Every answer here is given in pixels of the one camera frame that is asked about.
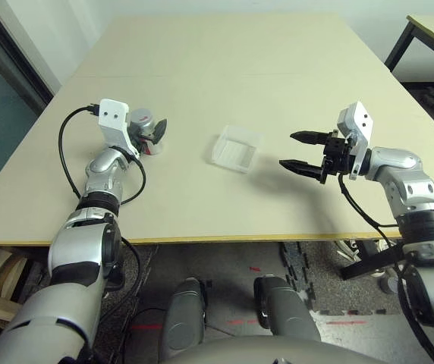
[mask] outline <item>clear plastic box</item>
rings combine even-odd
[[[212,162],[247,173],[256,161],[256,152],[262,142],[262,134],[243,127],[228,125],[214,145]]]

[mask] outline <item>red marking on floor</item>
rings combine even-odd
[[[330,321],[327,325],[361,325],[366,324],[367,321]]]
[[[229,325],[242,325],[244,323],[244,320],[232,320],[232,321],[227,321],[227,323]]]
[[[162,324],[150,324],[150,325],[133,325],[131,330],[160,330],[163,327]]]

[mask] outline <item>black cable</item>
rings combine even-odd
[[[140,254],[138,253],[138,251],[136,250],[136,248],[134,246],[131,245],[131,243],[129,241],[127,241],[126,239],[124,239],[123,237],[121,238],[121,240],[123,241],[124,245],[126,245],[130,251],[134,254],[134,257],[137,260],[137,264],[138,264],[138,274],[136,276],[136,279],[134,280],[133,285],[131,286],[131,288],[127,291],[127,293],[123,296],[122,299],[119,300],[118,303],[116,303],[112,308],[110,308],[108,311],[106,311],[104,313],[104,315],[101,316],[101,319],[99,320],[99,324],[101,325],[103,322],[105,322],[116,310],[118,310],[119,308],[121,308],[121,306],[131,298],[131,296],[133,296],[134,292],[137,290],[137,288],[140,285],[141,279],[143,277],[143,266],[141,264],[141,258],[140,258]]]
[[[119,356],[121,357],[121,364],[126,363],[126,341],[127,341],[127,338],[129,337],[128,332],[129,332],[129,330],[126,330],[126,332],[124,333],[123,344],[121,346],[121,351],[119,353]]]
[[[362,218],[371,226],[373,226],[374,228],[396,228],[398,225],[397,224],[380,224],[379,222],[377,222],[376,220],[374,220],[373,218],[371,218],[370,216],[368,216],[367,213],[365,213],[364,210],[362,210],[362,208],[359,206],[359,204],[354,200],[354,198],[352,197],[352,195],[348,192],[347,187],[345,186],[344,183],[344,175],[343,174],[339,174],[338,176],[338,184],[340,185],[340,190],[342,192],[342,194],[345,196],[345,198],[347,199],[347,201],[351,204],[352,208],[357,211],[357,213],[362,216]]]
[[[147,309],[142,309],[141,311],[136,312],[131,320],[134,320],[137,316],[141,315],[142,313],[145,313],[146,311],[152,311],[152,310],[166,312],[166,309],[160,309],[159,307],[148,307]]]
[[[381,237],[385,240],[387,243],[389,249],[392,248],[391,241],[387,238],[387,236],[382,232],[380,227],[383,228],[393,228],[397,225],[381,225],[374,219],[372,219],[370,216],[368,216],[367,213],[365,213],[364,210],[355,202],[354,198],[350,195],[348,192],[347,187],[344,184],[344,175],[340,174],[338,176],[338,184],[340,185],[341,192],[345,196],[345,199],[351,204],[351,206],[354,208],[354,210],[362,216],[362,218],[376,231],[381,235]],[[414,318],[414,314],[410,308],[409,302],[407,301],[406,292],[404,291],[404,286],[402,283],[404,272],[406,271],[406,268],[408,267],[409,263],[406,263],[406,265],[403,267],[403,269],[399,269],[398,265],[399,258],[396,255],[396,261],[394,263],[395,271],[398,274],[398,299],[399,303],[401,304],[402,312],[404,313],[404,316],[407,319],[407,323],[411,327],[411,330],[413,331],[414,335],[416,336],[416,339],[420,342],[421,347],[428,353],[429,357],[434,362],[434,346],[429,340],[429,338],[424,333],[424,330],[421,328],[420,323]]]
[[[78,108],[77,110],[73,110],[65,118],[64,122],[60,126],[60,130],[58,131],[58,155],[60,156],[60,162],[62,164],[62,168],[64,169],[65,177],[68,180],[68,184],[71,185],[72,191],[74,191],[75,196],[77,196],[78,199],[80,198],[79,190],[75,186],[74,181],[72,180],[71,174],[69,173],[69,171],[67,169],[67,165],[65,164],[64,147],[62,145],[62,139],[64,137],[65,127],[67,126],[67,123],[70,121],[70,119],[72,119],[73,116],[77,115],[78,113],[80,113],[82,111],[90,111],[90,110],[91,110],[90,106],[84,106],[83,108]]]
[[[421,347],[428,353],[429,357],[434,362],[434,346],[421,328],[420,323],[414,318],[409,302],[407,301],[406,292],[402,283],[403,273],[406,271],[409,263],[403,267],[402,271],[398,272],[398,298],[401,304],[402,312],[407,319],[407,323],[411,327],[416,339],[420,342]]]
[[[223,334],[226,334],[226,335],[229,335],[229,336],[232,336],[232,337],[237,337],[237,335],[232,334],[231,332],[228,332],[228,331],[226,331],[226,330],[222,330],[221,328],[217,328],[216,326],[213,326],[213,325],[211,325],[211,324],[205,324],[205,326],[206,326],[207,328],[211,328],[212,330],[216,330],[216,331],[218,331],[218,332],[222,332]]]
[[[101,354],[99,354],[95,349],[93,349],[93,359],[96,364],[107,364],[107,362],[102,358]]]
[[[80,199],[80,192],[77,189],[77,187],[75,186],[74,180],[72,180],[71,174],[68,171],[67,168],[67,164],[65,163],[65,156],[64,156],[64,147],[63,147],[63,137],[64,137],[64,130],[65,127],[67,126],[68,122],[70,121],[70,119],[72,119],[73,116],[75,116],[76,114],[82,112],[82,111],[90,111],[90,113],[92,115],[99,115],[99,105],[97,104],[91,104],[88,106],[84,106],[83,108],[78,108],[77,110],[73,110],[62,122],[62,125],[60,126],[60,130],[58,131],[58,155],[60,157],[60,162],[62,164],[62,169],[64,170],[65,173],[65,177],[67,178],[68,184],[71,185],[71,189],[74,192],[75,196],[77,196],[78,199]],[[123,202],[121,202],[122,205],[133,201],[134,199],[136,199],[144,190],[144,187],[146,186],[146,172],[144,171],[144,167],[143,164],[140,162],[139,159],[137,159],[135,156],[131,156],[131,160],[137,164],[137,166],[139,167],[140,171],[141,171],[141,176],[143,177],[143,182],[141,184],[140,189],[130,198],[124,200]]]
[[[141,187],[138,190],[138,192],[136,192],[133,196],[131,196],[130,198],[124,200],[123,202],[121,202],[122,205],[124,205],[125,203],[131,202],[134,199],[136,199],[144,190],[144,187],[146,186],[146,172],[144,171],[144,167],[143,164],[140,162],[140,160],[134,156],[132,156],[131,160],[137,164],[137,166],[140,168],[141,171],[141,177],[143,178],[143,181],[141,182]]]

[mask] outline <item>table edge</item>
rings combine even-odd
[[[423,32],[427,33],[429,36],[431,36],[432,38],[434,38],[434,31],[431,30],[430,28],[425,27],[419,21],[417,21],[416,19],[414,19],[413,15],[406,16],[406,19],[410,23],[412,23],[415,27],[420,28]]]
[[[386,231],[390,238],[399,238],[399,231]],[[259,242],[259,241],[285,241],[285,240],[348,240],[348,239],[380,239],[376,232],[368,233],[332,233],[332,234],[268,234],[268,235],[222,235],[204,237],[145,237],[128,238],[132,244],[159,244],[159,243],[218,243],[218,242]],[[0,246],[48,246],[52,241],[34,240],[0,240]]]

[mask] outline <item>wall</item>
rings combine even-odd
[[[0,18],[54,92],[118,15],[222,11],[336,12],[384,61],[407,23],[406,15],[434,14],[434,1],[0,0]],[[434,52],[414,40],[394,74],[402,81],[434,81]]]

